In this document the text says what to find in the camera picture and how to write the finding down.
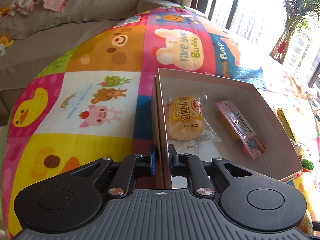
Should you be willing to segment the packaged small bread bun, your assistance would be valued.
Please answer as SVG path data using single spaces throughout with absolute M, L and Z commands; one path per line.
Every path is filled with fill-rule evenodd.
M 164 107 L 167 136 L 172 141 L 197 146 L 204 141 L 221 142 L 204 117 L 205 93 L 192 93 L 170 97 Z

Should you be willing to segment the pink cardboard box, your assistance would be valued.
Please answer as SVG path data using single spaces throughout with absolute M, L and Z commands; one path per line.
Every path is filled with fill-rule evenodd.
M 165 187 L 173 187 L 169 149 L 203 161 L 221 157 L 282 182 L 303 169 L 288 135 L 257 89 L 250 83 L 213 75 L 159 69 L 152 97 Z M 190 112 L 202 111 L 203 133 L 195 139 L 170 137 L 168 113 L 186 98 Z

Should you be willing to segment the pink volcano snack package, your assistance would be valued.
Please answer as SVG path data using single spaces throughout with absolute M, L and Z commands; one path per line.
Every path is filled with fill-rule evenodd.
M 215 102 L 216 116 L 234 142 L 242 143 L 242 151 L 252 159 L 266 152 L 266 146 L 243 114 L 230 100 Z

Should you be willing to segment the colourful cartoon play mat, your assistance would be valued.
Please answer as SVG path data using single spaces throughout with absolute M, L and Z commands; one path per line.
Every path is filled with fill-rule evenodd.
M 319 220 L 319 132 L 306 95 L 284 66 L 261 50 L 198 13 L 165 5 L 140 9 L 64 53 L 18 97 L 2 154 L 9 237 L 22 229 L 14 200 L 24 188 L 105 156 L 121 161 L 158 145 L 152 97 L 159 69 L 250 83 L 277 119 L 282 108 L 303 167 L 288 182 Z

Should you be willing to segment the green yellow snack packet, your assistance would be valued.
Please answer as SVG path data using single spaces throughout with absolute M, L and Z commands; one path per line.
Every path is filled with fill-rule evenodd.
M 286 116 L 285 116 L 285 113 L 284 113 L 284 111 L 283 111 L 282 108 L 278 108 L 278 109 L 277 109 L 277 116 L 278 116 L 278 119 L 279 119 L 279 121 L 281 122 L 281 124 L 282 124 L 282 126 L 283 126 L 283 128 L 284 128 L 284 130 L 285 130 L 285 132 L 286 132 L 286 134 L 287 134 L 287 136 L 288 136 L 291 140 L 293 140 L 294 142 L 297 142 L 296 136 L 295 136 L 293 130 L 291 129 L 290 123 L 289 123 L 289 121 L 287 120 L 287 118 L 286 118 Z

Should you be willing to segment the grey bed sheet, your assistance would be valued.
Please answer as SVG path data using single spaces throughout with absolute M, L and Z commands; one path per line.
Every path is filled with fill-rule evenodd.
M 69 23 L 39 31 L 14 42 L 0 61 L 1 126 L 8 122 L 23 90 L 50 63 L 118 21 Z

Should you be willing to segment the grey long pillow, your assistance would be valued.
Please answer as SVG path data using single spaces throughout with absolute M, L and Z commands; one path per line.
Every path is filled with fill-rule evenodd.
M 62 24 L 97 20 L 119 21 L 135 15 L 143 0 L 69 0 L 64 12 L 54 12 L 37 5 L 27 16 L 16 13 L 1 18 L 1 35 L 24 39 L 38 31 Z

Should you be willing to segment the yellow orange baby toy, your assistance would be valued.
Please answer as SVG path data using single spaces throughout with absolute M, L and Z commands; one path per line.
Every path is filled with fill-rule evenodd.
M 14 44 L 14 40 L 10 38 L 9 35 L 1 35 L 0 36 L 0 56 L 5 54 L 7 48 Z

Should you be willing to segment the pink white baby clothes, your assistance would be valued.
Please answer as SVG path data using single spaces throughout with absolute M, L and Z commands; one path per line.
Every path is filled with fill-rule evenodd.
M 69 0 L 14 0 L 9 6 L 7 13 L 11 17 L 17 13 L 28 16 L 39 4 L 41 4 L 44 9 L 63 13 L 68 2 Z

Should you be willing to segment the potted green plant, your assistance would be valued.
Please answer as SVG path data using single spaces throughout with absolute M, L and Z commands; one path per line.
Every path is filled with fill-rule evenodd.
M 310 19 L 319 19 L 319 0 L 284 0 L 286 21 L 284 29 L 269 55 L 284 63 L 293 35 L 309 29 Z

